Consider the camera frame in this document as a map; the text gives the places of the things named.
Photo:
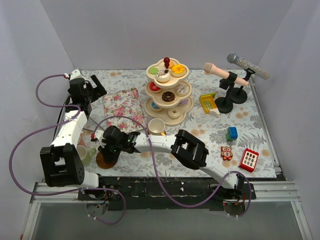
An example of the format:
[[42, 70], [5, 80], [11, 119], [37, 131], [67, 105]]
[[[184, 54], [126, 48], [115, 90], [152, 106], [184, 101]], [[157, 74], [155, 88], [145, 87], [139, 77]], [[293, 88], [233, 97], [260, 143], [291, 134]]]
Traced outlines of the orange round biscuit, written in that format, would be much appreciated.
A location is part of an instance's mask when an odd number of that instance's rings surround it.
[[171, 62], [169, 63], [169, 68], [171, 69], [174, 65], [175, 65], [175, 63], [171, 61]]

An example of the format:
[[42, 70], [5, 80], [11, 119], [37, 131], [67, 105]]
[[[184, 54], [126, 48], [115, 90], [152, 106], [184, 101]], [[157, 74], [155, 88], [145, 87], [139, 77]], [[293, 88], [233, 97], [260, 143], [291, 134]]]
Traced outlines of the pink cup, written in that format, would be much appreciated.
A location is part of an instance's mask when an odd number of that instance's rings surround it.
[[81, 135], [79, 136], [77, 145], [78, 145], [78, 146], [86, 147], [86, 143], [85, 143], [83, 134], [81, 134]]

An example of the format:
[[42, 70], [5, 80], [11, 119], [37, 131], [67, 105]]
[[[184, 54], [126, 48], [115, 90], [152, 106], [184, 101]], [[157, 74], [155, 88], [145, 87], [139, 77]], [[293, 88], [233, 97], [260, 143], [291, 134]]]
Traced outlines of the metal serving tongs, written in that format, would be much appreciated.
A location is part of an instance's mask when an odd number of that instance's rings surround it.
[[89, 117], [86, 125], [84, 126], [84, 129], [88, 131], [94, 131], [95, 128], [97, 127], [97, 124], [98, 123], [96, 121], [94, 121], [92, 118]]

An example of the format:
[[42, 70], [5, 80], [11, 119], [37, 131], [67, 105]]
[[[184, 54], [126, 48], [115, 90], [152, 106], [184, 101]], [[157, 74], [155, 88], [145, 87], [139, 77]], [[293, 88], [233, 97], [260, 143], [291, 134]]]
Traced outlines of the white donut with chocolate square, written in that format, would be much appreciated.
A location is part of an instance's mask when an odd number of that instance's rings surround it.
[[155, 79], [160, 83], [166, 83], [170, 80], [170, 78], [171, 74], [167, 69], [159, 70], [155, 75]]

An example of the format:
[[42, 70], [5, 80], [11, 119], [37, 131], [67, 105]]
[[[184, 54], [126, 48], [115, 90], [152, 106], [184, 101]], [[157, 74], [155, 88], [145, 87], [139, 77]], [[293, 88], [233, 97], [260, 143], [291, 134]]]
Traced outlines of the red glazed donut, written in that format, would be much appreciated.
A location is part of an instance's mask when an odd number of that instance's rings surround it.
[[158, 87], [153, 81], [150, 83], [149, 85], [149, 90], [152, 92], [152, 93], [159, 93], [162, 88]]

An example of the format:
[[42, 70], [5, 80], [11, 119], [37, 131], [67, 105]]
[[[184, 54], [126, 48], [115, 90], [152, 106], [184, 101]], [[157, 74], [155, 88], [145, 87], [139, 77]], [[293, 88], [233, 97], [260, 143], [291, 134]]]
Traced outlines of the blue glazed donut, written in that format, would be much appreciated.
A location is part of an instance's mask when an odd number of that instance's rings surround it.
[[151, 103], [151, 109], [152, 109], [154, 112], [160, 112], [160, 111], [163, 110], [161, 107], [159, 107], [158, 105], [156, 105], [154, 102]]

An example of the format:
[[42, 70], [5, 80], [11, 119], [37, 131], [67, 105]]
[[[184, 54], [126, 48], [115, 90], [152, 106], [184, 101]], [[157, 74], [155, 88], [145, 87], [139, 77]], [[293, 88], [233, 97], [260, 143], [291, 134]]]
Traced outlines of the green round biscuit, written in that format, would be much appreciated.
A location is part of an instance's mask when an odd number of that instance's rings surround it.
[[148, 72], [151, 75], [156, 75], [158, 73], [159, 69], [157, 67], [151, 67]]

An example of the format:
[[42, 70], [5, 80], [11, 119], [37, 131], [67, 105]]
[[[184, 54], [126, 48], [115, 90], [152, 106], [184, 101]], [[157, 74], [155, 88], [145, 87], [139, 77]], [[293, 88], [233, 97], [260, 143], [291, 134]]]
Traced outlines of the floral serving tray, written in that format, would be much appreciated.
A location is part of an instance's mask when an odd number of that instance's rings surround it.
[[[109, 94], [103, 98], [103, 106], [106, 117], [124, 116], [129, 117], [143, 127], [146, 126], [146, 118], [144, 115], [142, 103], [139, 99], [139, 91], [137, 88], [121, 90], [115, 94]], [[105, 121], [106, 125], [116, 126], [125, 133], [142, 130], [142, 127], [132, 120], [122, 117], [115, 117]]]

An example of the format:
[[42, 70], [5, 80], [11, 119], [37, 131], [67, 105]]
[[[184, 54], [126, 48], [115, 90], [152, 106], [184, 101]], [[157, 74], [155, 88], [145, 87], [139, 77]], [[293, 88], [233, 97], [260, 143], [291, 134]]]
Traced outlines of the yellow cup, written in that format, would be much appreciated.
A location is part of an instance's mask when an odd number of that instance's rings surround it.
[[166, 124], [160, 118], [153, 118], [148, 123], [148, 133], [151, 135], [165, 136]]

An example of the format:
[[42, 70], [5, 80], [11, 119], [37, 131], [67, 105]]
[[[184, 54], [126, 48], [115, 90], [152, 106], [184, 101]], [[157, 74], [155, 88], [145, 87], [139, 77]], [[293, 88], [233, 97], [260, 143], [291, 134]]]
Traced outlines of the chocolate sprinkled donut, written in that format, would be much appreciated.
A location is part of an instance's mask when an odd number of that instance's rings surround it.
[[171, 103], [175, 100], [176, 95], [171, 91], [166, 91], [162, 94], [161, 99], [165, 103]]

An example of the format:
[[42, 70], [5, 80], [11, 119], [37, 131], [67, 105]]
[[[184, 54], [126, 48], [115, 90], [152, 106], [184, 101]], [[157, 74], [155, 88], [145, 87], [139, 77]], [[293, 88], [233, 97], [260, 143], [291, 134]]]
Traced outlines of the purple sprinkled donut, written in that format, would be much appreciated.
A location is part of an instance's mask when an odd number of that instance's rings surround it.
[[188, 102], [189, 102], [189, 100], [188, 100], [188, 99], [185, 99], [185, 100], [180, 101], [178, 105], [179, 105], [179, 106], [185, 106], [185, 105], [188, 104]]

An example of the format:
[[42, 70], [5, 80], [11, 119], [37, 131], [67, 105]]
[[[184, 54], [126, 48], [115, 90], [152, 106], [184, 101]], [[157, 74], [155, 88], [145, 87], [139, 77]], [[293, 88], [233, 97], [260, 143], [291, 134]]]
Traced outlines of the cream three-tier dessert stand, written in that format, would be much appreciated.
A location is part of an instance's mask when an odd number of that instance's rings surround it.
[[187, 81], [189, 74], [186, 65], [171, 57], [150, 65], [146, 69], [145, 112], [162, 119], [166, 126], [181, 125], [194, 105], [192, 86]]

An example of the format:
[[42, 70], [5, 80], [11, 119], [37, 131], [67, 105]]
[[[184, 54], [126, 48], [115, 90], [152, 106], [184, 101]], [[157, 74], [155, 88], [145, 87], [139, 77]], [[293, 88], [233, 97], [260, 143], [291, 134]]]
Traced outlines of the white donut chocolate stripes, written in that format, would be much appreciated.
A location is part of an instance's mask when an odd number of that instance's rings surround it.
[[181, 83], [175, 88], [175, 94], [180, 97], [186, 96], [189, 92], [190, 87], [185, 83]]

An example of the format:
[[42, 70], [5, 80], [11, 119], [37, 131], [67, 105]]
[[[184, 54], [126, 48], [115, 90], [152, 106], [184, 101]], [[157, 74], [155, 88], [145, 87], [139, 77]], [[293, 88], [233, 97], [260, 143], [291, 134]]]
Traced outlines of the yellow glazed donut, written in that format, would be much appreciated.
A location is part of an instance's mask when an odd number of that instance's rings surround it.
[[182, 77], [186, 74], [186, 67], [183, 64], [175, 64], [172, 66], [170, 74], [174, 77]]

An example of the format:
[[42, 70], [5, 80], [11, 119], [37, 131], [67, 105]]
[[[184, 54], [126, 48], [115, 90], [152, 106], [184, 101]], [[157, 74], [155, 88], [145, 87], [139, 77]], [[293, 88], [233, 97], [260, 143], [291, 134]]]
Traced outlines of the brown wooden coaster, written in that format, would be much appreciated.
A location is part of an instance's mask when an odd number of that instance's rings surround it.
[[101, 151], [96, 155], [96, 163], [102, 169], [110, 169], [118, 162], [119, 155], [113, 153], [103, 153]]

